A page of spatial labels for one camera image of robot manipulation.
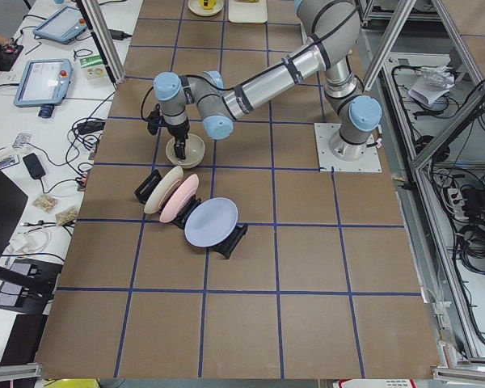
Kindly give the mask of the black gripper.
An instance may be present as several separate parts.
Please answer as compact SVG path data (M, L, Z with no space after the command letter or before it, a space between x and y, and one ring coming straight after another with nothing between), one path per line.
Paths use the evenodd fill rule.
M166 123L167 130L171 136L176 140L173 148L175 156L184 160L186 158L186 140L188 139L189 132L189 120L185 119L183 122L178 124Z

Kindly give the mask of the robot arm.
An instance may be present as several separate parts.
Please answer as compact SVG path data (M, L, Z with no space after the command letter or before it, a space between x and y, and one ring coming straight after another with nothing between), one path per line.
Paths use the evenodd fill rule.
M217 71L158 74L153 82L158 102L146 119L149 132L167 128L175 139L175 156L184 159L190 130L187 105L196 105L205 132L219 141L233 132L237 119L322 72L325 98L341 119L329 141L330 151L346 161L358 159L382 118L382 107L364 95L348 61L361 28L358 10L350 1L296 1L294 6L306 29L306 42L238 85L225 88Z

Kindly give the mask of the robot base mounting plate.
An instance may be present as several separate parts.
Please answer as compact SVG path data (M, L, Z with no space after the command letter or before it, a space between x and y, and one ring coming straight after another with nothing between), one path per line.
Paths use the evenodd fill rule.
M377 146L372 133L367 142L350 145L340 137L337 123L315 123L318 165L321 172L382 173Z

